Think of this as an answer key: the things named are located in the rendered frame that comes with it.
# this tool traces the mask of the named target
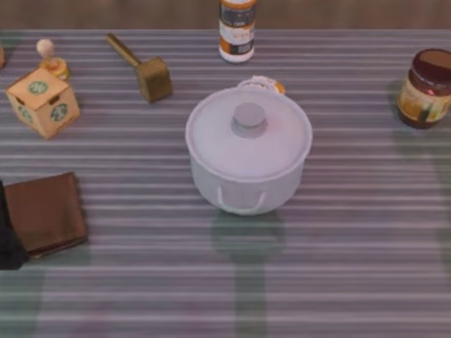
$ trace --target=brown background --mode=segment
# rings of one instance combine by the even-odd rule
[[[0,28],[216,28],[219,0],[0,0]],[[259,28],[451,28],[451,0],[259,0]]]

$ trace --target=striped table surface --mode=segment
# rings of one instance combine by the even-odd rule
[[[0,273],[4,338],[439,338],[451,335],[451,120],[396,117],[413,55],[444,31],[259,31],[231,65],[216,31],[115,31],[162,56],[173,96],[148,104],[107,31],[3,31],[1,88],[38,39],[70,66],[82,117],[45,141],[0,96],[0,178],[74,171],[89,244]],[[206,96],[281,81],[314,145],[295,197],[236,218],[199,195],[184,141]]]

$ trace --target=green logo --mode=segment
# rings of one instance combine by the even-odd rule
[[[34,81],[28,86],[28,91],[34,95],[45,93],[49,86],[43,81]]]
[[[51,112],[50,118],[52,121],[58,122],[63,120],[66,115],[68,115],[68,105],[59,104]]]
[[[27,110],[27,109],[25,109],[25,108],[22,107],[22,106],[19,106],[18,109],[19,109],[20,113],[22,114],[22,116],[24,117],[24,119],[26,119],[26,121],[27,121],[28,123],[33,123],[33,119],[32,119],[32,117],[31,117],[30,113],[28,113],[28,110]]]

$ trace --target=white pot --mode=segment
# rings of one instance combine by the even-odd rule
[[[286,96],[237,87],[198,104],[185,136],[201,195],[226,212],[258,215],[295,194],[313,132]]]

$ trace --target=brown napkin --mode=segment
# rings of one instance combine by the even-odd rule
[[[30,258],[87,240],[73,173],[5,187],[9,215]]]

